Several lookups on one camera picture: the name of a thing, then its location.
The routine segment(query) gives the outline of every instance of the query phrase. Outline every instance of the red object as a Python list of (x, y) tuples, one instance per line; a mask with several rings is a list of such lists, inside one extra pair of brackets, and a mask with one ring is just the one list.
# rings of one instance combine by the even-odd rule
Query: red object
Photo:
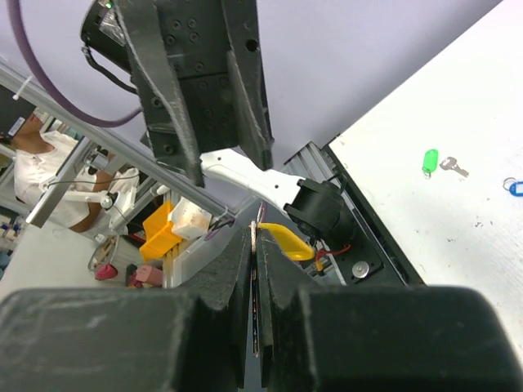
[(96, 280), (107, 280), (115, 278), (118, 275), (118, 270), (115, 269), (111, 264), (104, 265), (95, 274)]

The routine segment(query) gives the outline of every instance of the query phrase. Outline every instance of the person's arm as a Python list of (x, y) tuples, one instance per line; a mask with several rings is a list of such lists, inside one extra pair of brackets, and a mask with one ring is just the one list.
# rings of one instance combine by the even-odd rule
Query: person's arm
[[(96, 184), (92, 188), (92, 192), (101, 192), (102, 190), (107, 190), (110, 187), (111, 181), (114, 179), (114, 176), (107, 174), (104, 171), (99, 171), (96, 174)], [(89, 215), (87, 215), (81, 222), (77, 223), (74, 226), (69, 227), (75, 233), (83, 233), (91, 228), (95, 223), (96, 219), (100, 215), (101, 205), (99, 203), (89, 203)]]

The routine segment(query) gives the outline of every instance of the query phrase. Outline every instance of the red wire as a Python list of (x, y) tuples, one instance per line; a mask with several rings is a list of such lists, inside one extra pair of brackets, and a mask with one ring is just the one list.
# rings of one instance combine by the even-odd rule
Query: red wire
[(344, 247), (341, 251), (326, 251), (324, 249), (320, 249), (319, 251), (316, 252), (316, 266), (318, 266), (318, 263), (320, 263), (320, 259), (322, 256), (327, 256), (327, 255), (333, 255), (333, 256), (337, 256), (337, 255), (341, 255), (342, 253), (345, 253), (347, 252), (349, 249), (351, 249), (351, 245), (347, 245), (346, 247)]

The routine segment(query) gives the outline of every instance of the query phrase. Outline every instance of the black cable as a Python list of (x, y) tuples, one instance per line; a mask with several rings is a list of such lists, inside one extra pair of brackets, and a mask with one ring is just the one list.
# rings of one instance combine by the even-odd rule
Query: black cable
[(91, 53), (91, 48), (87, 45), (82, 48), (82, 52), (85, 55), (85, 58), (87, 60), (87, 63), (95, 70), (100, 72), (102, 75), (104, 75), (106, 78), (108, 78), (111, 82), (113, 82), (118, 87), (122, 88), (125, 91), (131, 92), (132, 94), (137, 94), (136, 88), (129, 86), (128, 84), (125, 84), (120, 79), (118, 79), (113, 73), (111, 73), (107, 68), (102, 67), (99, 65)]
[(51, 186), (51, 185), (57, 185), (57, 184), (94, 184), (94, 185), (97, 185), (97, 184), (98, 185), (99, 184), (110, 184), (111, 182), (114, 182), (114, 181), (131, 180), (132, 178), (137, 178), (138, 176), (140, 176), (140, 175), (136, 174), (135, 176), (114, 178), (111, 181), (102, 181), (102, 182), (96, 182), (96, 181), (55, 181), (55, 182), (50, 183), (48, 185), (48, 187)]

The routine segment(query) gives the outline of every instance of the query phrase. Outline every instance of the pink object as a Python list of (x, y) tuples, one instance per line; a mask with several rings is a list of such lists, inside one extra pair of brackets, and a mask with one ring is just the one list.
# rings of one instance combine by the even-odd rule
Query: pink object
[(152, 284), (153, 286), (162, 286), (163, 272), (150, 265), (141, 265), (136, 270), (136, 280), (143, 283)]
[(104, 265), (95, 274), (96, 280), (107, 280), (115, 278), (118, 275), (118, 270), (115, 269), (111, 264)]

